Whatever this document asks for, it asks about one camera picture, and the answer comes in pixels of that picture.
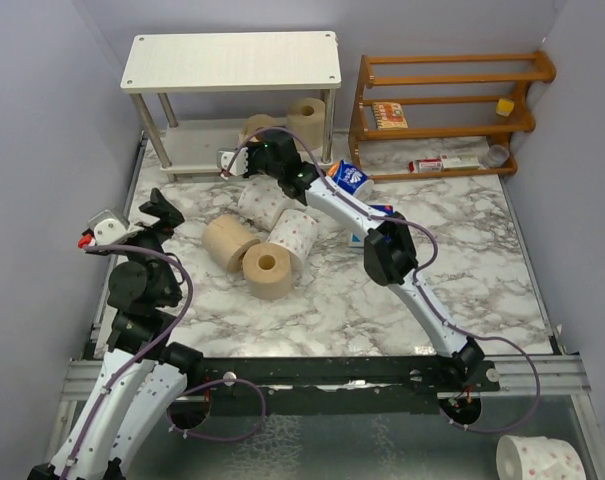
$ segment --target toilet paper roll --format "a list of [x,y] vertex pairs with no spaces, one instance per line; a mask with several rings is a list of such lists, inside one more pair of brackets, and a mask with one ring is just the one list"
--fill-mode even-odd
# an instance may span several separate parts
[[295,201],[284,195],[274,178],[262,175],[251,180],[238,201],[240,215],[263,230],[273,230],[282,212]]
[[580,456],[564,440],[505,435],[495,457],[500,480],[586,480]]
[[242,258],[260,239],[249,232],[231,215],[222,215],[207,225],[202,246],[215,263],[229,273],[242,269]]
[[[250,133],[253,133],[256,130],[264,127],[275,127],[277,124],[278,121],[275,118],[264,113],[258,113],[257,115],[247,118],[246,122],[244,122],[242,130],[240,131],[238,145],[242,143]],[[257,138],[254,137],[251,139],[251,141],[257,141]]]
[[[293,102],[286,116],[287,128],[302,137],[311,150],[322,146],[325,105],[317,98],[302,98]],[[295,141],[298,150],[304,150]]]
[[291,254],[293,270],[302,270],[317,237],[315,219],[298,210],[285,210],[266,241],[286,248]]
[[291,259],[289,252],[273,243],[249,248],[242,264],[244,278],[254,297],[276,300],[291,290]]

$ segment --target wooden rack shelf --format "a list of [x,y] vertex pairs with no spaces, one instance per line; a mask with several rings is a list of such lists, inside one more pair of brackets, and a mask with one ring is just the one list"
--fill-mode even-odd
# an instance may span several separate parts
[[[529,62],[531,69],[527,72],[487,73],[464,75],[416,75],[404,77],[380,77],[374,73],[376,65],[405,65],[427,63],[490,63],[490,62]],[[550,83],[556,75],[555,66],[542,51],[525,54],[493,54],[493,55],[445,55],[426,57],[369,57],[362,56],[358,85],[353,103],[351,127],[349,129],[349,149],[353,162],[360,168],[362,164],[359,155],[359,143],[367,141],[408,140],[416,138],[447,138],[485,136],[491,144],[501,144],[509,147],[511,135],[515,132],[531,132],[535,128],[535,119],[526,105],[526,95],[533,82]],[[365,99],[364,89],[380,86],[406,85],[446,85],[469,83],[514,83],[510,95],[472,95],[472,96],[442,96],[417,98],[376,98]],[[402,128],[396,130],[370,129],[365,116],[365,108],[371,108],[374,102],[393,102],[400,105],[446,105],[497,103],[501,98],[508,98],[515,104],[513,112],[505,118],[490,125],[431,127],[431,128]],[[517,162],[513,155],[500,168],[481,170],[465,170],[451,172],[407,173],[373,175],[373,180],[406,180],[434,177],[457,177],[466,175],[513,175],[517,171]]]

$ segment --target screw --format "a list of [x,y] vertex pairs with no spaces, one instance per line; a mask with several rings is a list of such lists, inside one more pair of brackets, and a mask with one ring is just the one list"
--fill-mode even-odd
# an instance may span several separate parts
[[[226,373],[225,373],[225,374],[222,376],[222,378],[223,378],[224,380],[235,380],[235,379],[236,379],[236,378],[238,378],[238,377],[237,377],[237,376],[235,375],[235,373],[233,373],[233,372],[226,372]],[[225,384],[227,387],[232,386],[234,383],[235,383],[235,382],[224,382],[224,384]]]
[[486,371],[486,379],[489,382],[496,383],[500,380],[500,372],[498,372],[495,368],[489,368]]

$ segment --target marble surface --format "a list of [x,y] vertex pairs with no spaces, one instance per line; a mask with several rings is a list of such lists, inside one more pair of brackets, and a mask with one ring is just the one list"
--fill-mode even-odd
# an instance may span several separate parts
[[[406,171],[410,159],[439,153],[486,150],[483,139],[446,139],[365,145],[367,172]],[[336,135],[334,158],[347,158],[345,135]],[[195,300],[171,339],[207,356],[350,356],[432,354],[424,331],[391,291],[364,272],[362,253],[347,247],[347,233],[333,219],[307,212],[320,230],[305,268],[294,274],[294,290],[276,301],[252,297],[242,273],[227,274],[200,245],[204,227],[223,213],[236,212],[243,183],[169,183],[157,156],[147,148],[131,211],[153,187],[161,189],[186,218],[165,250],[180,257],[196,287]],[[462,327],[502,335],[529,353],[551,347],[533,292],[502,186],[496,176],[459,177],[377,184],[369,203],[389,203],[408,219],[431,229],[440,245],[436,263],[425,271],[441,301]],[[243,223],[266,239],[268,232]],[[431,254],[427,240],[414,235],[418,258]],[[104,352],[114,311],[107,307],[97,355]],[[506,345],[482,345],[487,354],[513,353]]]

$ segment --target white wall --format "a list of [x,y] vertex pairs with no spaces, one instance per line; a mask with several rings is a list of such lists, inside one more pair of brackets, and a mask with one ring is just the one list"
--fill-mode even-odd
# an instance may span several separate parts
[[558,76],[508,189],[551,321],[579,350],[605,433],[605,0],[570,0],[544,45]]
[[[336,125],[348,127],[360,56],[528,52],[539,48],[565,0],[78,0],[122,65],[135,35],[334,30],[342,88]],[[298,94],[172,96],[183,118],[282,114]],[[156,99],[149,106],[160,118]]]
[[76,245],[123,202],[139,136],[69,0],[0,2],[0,478],[42,462],[106,261]]

